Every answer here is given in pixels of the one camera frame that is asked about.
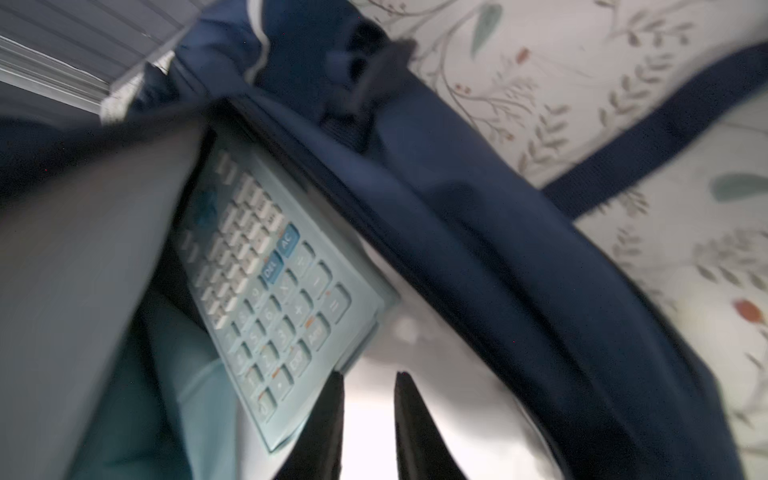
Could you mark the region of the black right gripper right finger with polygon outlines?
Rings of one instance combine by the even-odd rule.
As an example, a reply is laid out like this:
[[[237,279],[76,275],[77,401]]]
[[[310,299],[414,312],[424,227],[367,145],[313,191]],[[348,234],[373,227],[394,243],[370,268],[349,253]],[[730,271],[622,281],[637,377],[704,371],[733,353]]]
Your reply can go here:
[[[394,389],[397,466],[400,479],[466,478],[440,434],[413,378],[398,372]]]

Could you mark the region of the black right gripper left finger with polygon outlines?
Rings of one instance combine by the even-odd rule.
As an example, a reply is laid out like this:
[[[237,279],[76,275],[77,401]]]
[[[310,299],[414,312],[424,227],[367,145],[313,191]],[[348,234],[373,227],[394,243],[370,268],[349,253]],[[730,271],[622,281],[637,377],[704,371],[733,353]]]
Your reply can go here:
[[[344,377],[332,372],[275,479],[337,480],[341,473]]]

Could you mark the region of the navy blue student backpack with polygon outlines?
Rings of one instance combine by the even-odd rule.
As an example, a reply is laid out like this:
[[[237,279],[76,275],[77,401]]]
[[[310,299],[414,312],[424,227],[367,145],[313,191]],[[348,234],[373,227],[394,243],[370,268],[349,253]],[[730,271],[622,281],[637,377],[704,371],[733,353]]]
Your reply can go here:
[[[99,123],[1,121],[1,475],[68,476],[219,134],[398,294],[338,479],[413,378],[466,479],[767,475],[763,1],[217,1]],[[272,479],[237,396],[234,479]]]

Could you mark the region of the light blue calculator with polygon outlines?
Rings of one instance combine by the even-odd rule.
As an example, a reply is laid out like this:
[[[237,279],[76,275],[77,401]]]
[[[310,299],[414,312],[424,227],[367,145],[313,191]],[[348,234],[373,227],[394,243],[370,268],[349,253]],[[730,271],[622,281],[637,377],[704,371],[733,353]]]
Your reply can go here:
[[[201,164],[176,253],[248,417],[276,451],[399,297],[263,147],[219,134]]]

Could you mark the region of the light blue pencil case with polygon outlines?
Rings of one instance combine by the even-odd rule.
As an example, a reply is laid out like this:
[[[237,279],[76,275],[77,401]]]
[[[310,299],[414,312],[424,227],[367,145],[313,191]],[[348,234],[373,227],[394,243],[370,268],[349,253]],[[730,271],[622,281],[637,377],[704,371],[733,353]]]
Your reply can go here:
[[[234,479],[236,411],[209,335],[150,290],[68,476]]]

